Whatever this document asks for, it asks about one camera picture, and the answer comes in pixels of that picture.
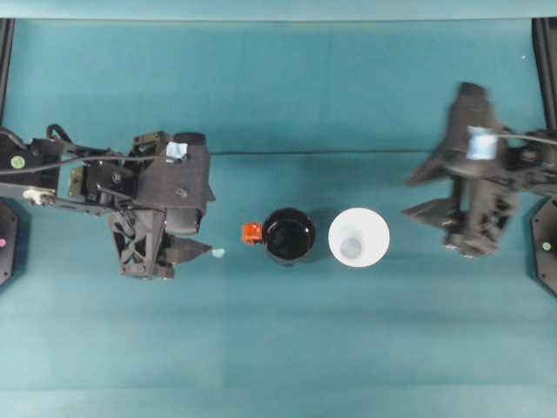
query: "black cable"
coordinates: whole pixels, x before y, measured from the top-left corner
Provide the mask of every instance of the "black cable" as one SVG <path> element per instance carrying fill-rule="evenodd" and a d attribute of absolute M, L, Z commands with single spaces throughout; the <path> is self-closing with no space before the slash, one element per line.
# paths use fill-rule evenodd
<path fill-rule="evenodd" d="M 53 139 L 55 141 L 59 141 L 60 139 L 62 139 L 62 141 L 64 142 L 73 144 L 70 139 L 70 135 L 68 135 L 65 129 L 59 124 L 52 124 L 46 127 L 46 138 Z"/>
<path fill-rule="evenodd" d="M 84 162 L 84 161 L 152 161 L 153 159 L 164 159 L 179 161 L 180 158 L 168 157 L 166 155 L 153 155 L 149 157 L 123 157 L 118 155 L 106 155 L 106 156 L 91 156 L 91 157 L 75 157 L 70 159 L 65 159 L 64 161 L 58 161 L 56 163 L 38 165 L 37 167 L 20 168 L 18 170 L 0 170 L 0 176 L 11 176 L 14 174 L 29 174 L 32 172 L 43 172 L 46 170 L 52 170 L 53 168 L 59 168 L 62 165 L 68 165 L 72 163 Z"/>
<path fill-rule="evenodd" d="M 20 137 L 18 137 L 15 132 L 10 131 L 8 128 L 4 128 L 3 126 L 0 126 L 0 135 L 5 135 L 6 137 L 8 137 L 11 140 L 11 142 L 13 142 L 17 147 L 21 148 L 22 150 L 27 149 L 27 145 L 24 143 L 24 141 Z"/>

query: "teal table surface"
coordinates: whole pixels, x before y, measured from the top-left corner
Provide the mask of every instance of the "teal table surface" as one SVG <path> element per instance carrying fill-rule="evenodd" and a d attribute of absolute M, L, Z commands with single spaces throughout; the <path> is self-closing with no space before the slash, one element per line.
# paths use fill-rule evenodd
<path fill-rule="evenodd" d="M 58 122 L 121 151 L 143 131 L 204 131 L 217 202 L 198 238 L 225 256 L 126 279 L 106 219 L 11 202 L 2 416 L 554 417 L 557 299 L 527 226 L 539 198 L 521 196 L 500 252 L 478 260 L 400 214 L 449 192 L 403 182 L 463 80 L 513 128 L 544 125 L 528 20 L 18 22 L 4 124 L 32 137 Z M 239 239 L 281 206 L 318 228 L 290 268 Z M 377 266 L 329 254 L 327 227 L 352 206 L 391 227 Z"/>

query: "black cup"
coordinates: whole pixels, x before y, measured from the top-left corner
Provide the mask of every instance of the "black cup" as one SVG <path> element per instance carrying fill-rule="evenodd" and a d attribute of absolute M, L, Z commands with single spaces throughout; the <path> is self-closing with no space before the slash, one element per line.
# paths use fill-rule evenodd
<path fill-rule="evenodd" d="M 305 213 L 287 207 L 279 209 L 263 224 L 263 245 L 269 256 L 283 266 L 302 260 L 312 249 L 315 226 Z"/>

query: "orange object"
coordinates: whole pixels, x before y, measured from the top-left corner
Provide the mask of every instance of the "orange object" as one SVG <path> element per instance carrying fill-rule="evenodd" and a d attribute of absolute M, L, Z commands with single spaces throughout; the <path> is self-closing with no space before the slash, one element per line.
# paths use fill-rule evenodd
<path fill-rule="evenodd" d="M 263 241 L 263 225 L 251 222 L 242 225 L 242 240 L 249 246 Z"/>

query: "green light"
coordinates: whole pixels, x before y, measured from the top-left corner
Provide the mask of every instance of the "green light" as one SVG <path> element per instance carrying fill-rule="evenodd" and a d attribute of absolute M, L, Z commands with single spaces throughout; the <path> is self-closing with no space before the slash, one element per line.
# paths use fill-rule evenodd
<path fill-rule="evenodd" d="M 10 161 L 11 166 L 13 168 L 15 168 L 16 170 L 19 170 L 20 168 L 24 168 L 25 167 L 25 158 L 23 158 L 20 155 L 16 155 L 15 157 L 13 157 Z"/>

